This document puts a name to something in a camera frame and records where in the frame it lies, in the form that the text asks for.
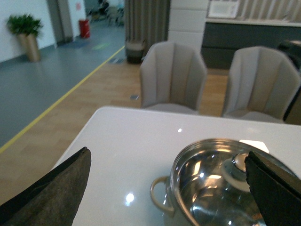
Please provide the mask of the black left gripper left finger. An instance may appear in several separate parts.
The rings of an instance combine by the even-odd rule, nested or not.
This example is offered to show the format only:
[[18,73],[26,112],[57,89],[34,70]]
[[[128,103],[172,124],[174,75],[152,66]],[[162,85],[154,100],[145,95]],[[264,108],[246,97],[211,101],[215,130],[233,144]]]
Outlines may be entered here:
[[0,206],[2,226],[71,226],[91,168],[91,152],[81,148],[41,179]]

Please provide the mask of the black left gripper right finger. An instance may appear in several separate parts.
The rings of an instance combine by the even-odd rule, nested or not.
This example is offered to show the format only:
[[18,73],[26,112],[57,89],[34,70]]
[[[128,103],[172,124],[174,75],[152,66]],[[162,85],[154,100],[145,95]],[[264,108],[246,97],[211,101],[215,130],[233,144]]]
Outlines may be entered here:
[[254,151],[245,164],[246,181],[265,224],[299,226],[301,180]]

